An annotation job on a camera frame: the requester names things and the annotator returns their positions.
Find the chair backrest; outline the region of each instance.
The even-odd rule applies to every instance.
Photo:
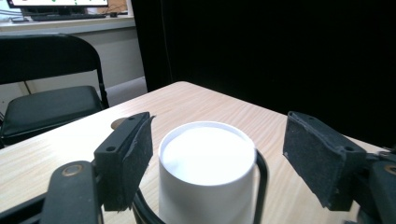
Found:
[[[65,34],[3,35],[0,52],[0,84],[96,70],[108,108],[99,54],[85,40]]]
[[[132,4],[149,91],[185,80],[396,145],[396,14],[386,2]]]

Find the white paper cup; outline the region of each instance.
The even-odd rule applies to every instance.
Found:
[[[159,153],[165,223],[252,223],[256,151],[246,134],[224,123],[188,123],[165,136]]]

